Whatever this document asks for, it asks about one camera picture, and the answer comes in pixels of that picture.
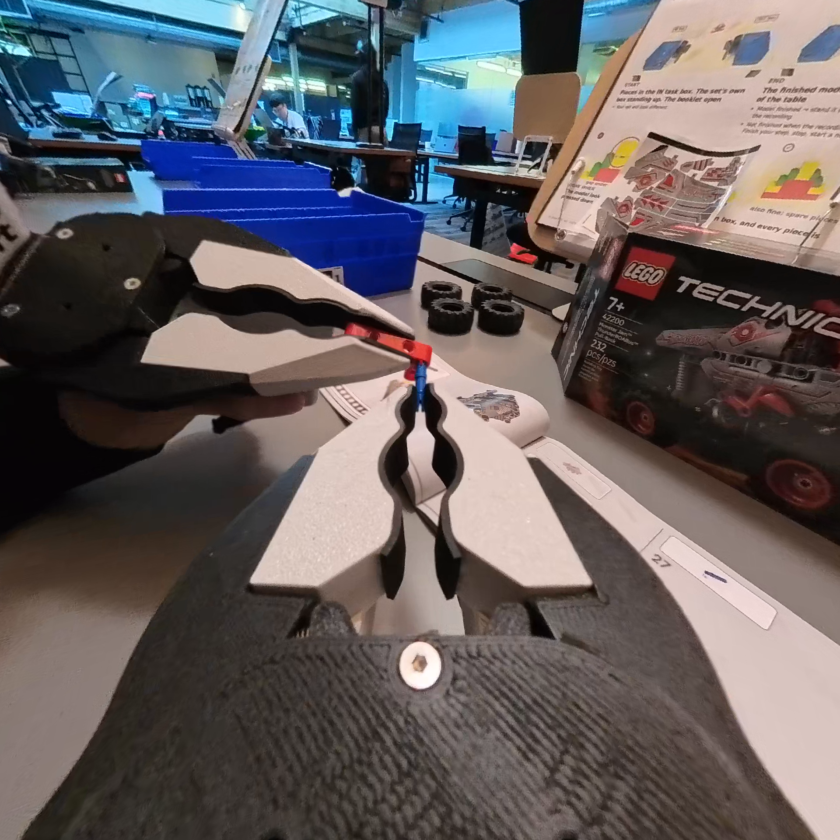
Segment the clear plastic sheet clip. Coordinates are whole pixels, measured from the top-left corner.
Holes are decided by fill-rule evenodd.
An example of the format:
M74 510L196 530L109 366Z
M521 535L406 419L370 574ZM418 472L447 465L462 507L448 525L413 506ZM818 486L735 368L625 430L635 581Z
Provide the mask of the clear plastic sheet clip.
M562 198L560 200L560 210L558 212L558 223L557 223L557 227L556 227L555 233L554 233L554 238L555 238L556 241L560 242L560 241L564 240L566 238L567 234L568 234L568 226L567 226L566 222L564 221L565 208L566 208L567 203L570 200L570 197L572 195L572 192L573 192L577 182L580 180L582 172L584 172L584 171L585 171L585 159L583 157L580 157L575 161L574 166L572 166L570 168L568 182L567 182L567 184L566 184L566 186L563 190L563 195L562 195Z
M795 249L791 266L803 265L814 257L819 256L826 241L838 229L839 220L839 188L832 194L827 210L819 216L811 229L805 234Z

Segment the tagged blue plastic bin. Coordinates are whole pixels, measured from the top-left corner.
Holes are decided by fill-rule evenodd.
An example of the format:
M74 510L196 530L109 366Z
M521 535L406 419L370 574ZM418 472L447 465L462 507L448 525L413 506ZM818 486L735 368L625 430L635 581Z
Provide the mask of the tagged blue plastic bin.
M323 188L165 188L165 214L228 221L318 270L341 268L366 298L414 282L425 214L414 205Z

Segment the black toy truck set box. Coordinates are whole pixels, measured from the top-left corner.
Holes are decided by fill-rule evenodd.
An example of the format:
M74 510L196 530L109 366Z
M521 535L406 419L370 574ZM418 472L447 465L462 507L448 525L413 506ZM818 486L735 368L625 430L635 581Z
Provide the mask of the black toy truck set box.
M606 223L552 354L567 397L838 543L838 255Z

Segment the wooden office desk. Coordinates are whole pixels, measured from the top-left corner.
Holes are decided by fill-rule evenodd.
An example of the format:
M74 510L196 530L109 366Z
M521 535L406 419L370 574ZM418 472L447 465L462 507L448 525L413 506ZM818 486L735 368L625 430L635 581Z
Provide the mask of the wooden office desk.
M289 140L296 161L326 166L338 174L339 188L348 186L352 164L358 162L361 176L356 184L363 192L397 203L417 201L417 152L378 143L332 140Z
M525 214L546 179L542 172L503 165L438 163L433 172L466 183L467 197L476 211L474 231L479 219L485 221L488 216L488 212L479 214L479 205L495 204Z

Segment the rounded plywood panel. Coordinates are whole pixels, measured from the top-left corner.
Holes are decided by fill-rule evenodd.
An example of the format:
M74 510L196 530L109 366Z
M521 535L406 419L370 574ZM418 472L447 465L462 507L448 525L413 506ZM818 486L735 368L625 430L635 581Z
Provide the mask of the rounded plywood panel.
M575 71L522 76L514 93L512 133L518 141L534 136L551 137L555 144L566 140L581 95Z

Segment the red angled toy beam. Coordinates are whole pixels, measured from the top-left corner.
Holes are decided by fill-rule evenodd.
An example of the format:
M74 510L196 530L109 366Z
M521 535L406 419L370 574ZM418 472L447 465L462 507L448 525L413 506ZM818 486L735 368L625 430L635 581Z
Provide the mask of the red angled toy beam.
M372 344L380 349L399 354L410 360L410 364L429 365L432 361L432 347L428 344L417 342L414 339L408 339L354 322L344 328L344 334Z

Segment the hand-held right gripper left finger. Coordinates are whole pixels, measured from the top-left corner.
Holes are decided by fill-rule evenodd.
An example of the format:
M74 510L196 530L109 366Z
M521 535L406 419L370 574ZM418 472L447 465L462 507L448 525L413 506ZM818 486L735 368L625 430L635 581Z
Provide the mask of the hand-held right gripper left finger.
M411 393L394 392L320 447L250 579L260 595L340 604L361 634L403 582L400 488Z

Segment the person's left hand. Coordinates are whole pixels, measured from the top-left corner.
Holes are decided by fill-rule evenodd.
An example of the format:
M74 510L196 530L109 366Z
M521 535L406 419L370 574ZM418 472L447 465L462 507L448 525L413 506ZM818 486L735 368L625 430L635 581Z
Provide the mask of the person's left hand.
M147 450L164 446L197 417L226 417L246 423L298 413L317 400L317 392L223 395L186 406L141 411L88 394L62 392L58 410L72 433L91 445Z

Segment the flat black set box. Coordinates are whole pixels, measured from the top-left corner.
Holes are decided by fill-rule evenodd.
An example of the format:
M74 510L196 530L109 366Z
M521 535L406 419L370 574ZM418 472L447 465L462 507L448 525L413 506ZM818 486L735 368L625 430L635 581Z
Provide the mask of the flat black set box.
M34 169L20 177L26 194L129 194L133 186L126 164L112 157L35 159Z

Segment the white instruction booklet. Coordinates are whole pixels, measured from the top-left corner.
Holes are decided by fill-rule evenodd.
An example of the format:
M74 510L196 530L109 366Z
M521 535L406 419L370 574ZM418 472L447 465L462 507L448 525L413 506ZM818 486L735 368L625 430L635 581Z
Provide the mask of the white instruction booklet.
M427 378L547 466L641 554L694 627L767 771L817 838L838 839L838 645L549 437L549 414L533 397L470 379L436 354Z

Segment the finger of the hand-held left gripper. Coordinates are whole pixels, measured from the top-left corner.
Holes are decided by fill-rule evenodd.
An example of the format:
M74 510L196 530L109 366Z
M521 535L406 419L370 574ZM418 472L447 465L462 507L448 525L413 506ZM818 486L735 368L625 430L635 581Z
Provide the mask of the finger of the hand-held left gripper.
M412 339L414 330L375 302L292 256L203 241L190 258L194 289L219 314L269 312L305 327L352 323Z
M366 382L402 374L412 365L344 331L329 338L292 328L244 332L204 313L187 313L153 332L141 363L240 375L263 396Z

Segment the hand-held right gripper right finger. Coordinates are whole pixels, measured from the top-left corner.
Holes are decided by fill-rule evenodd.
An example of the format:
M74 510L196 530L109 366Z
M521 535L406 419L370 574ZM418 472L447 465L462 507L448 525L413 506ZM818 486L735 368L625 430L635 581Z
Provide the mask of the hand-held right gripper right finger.
M437 581L466 634L500 606L594 599L594 582L529 458L438 385L425 389L432 467L444 484L434 546Z

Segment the grey red sticker sheet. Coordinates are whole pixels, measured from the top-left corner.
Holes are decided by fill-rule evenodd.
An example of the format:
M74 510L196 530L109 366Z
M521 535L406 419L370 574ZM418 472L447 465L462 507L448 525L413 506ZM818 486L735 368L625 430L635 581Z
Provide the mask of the grey red sticker sheet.
M727 204L760 145L706 150L650 132L622 169L616 196L598 219L613 217L628 230L676 225L706 227Z

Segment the person's left forearm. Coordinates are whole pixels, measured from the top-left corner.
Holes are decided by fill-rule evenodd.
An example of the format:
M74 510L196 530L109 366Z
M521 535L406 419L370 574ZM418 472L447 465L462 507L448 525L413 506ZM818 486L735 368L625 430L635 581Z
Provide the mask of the person's left forearm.
M76 436L56 390L27 374L1 377L1 533L63 494L158 455L154 448L106 448Z

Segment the leaning plywood board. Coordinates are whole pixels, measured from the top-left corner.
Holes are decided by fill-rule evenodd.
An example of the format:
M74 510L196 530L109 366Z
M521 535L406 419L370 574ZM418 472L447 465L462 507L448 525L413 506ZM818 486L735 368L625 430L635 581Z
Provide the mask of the leaning plywood board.
M258 1L239 47L224 102L213 123L215 135L240 160L254 160L245 134L267 78L270 46L276 39L288 1Z

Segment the black upright panel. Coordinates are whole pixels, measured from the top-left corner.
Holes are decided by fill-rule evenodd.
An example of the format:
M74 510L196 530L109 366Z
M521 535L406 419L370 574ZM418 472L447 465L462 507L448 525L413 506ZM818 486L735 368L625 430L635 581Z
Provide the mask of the black upright panel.
M524 76L577 71L584 4L584 1L519 3Z

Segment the grey desk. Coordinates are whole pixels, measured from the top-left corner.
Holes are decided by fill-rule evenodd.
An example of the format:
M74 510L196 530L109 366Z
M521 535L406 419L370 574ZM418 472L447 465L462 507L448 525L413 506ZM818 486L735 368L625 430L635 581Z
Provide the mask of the grey desk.
M525 392L549 435L838 645L838 546L562 394L559 324L428 338L417 289L379 299L460 373ZM343 429L331 407L222 435L191 422L159 455L69 494L2 541L2 838L19 838L107 709L188 564L299 457Z

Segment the clear acrylic stand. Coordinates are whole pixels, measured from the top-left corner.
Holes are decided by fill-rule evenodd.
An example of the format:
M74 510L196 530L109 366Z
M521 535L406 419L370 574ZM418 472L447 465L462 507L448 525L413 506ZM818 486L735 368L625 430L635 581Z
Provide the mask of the clear acrylic stand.
M525 175L545 175L550 163L553 136L546 134L527 134L519 142L516 173Z

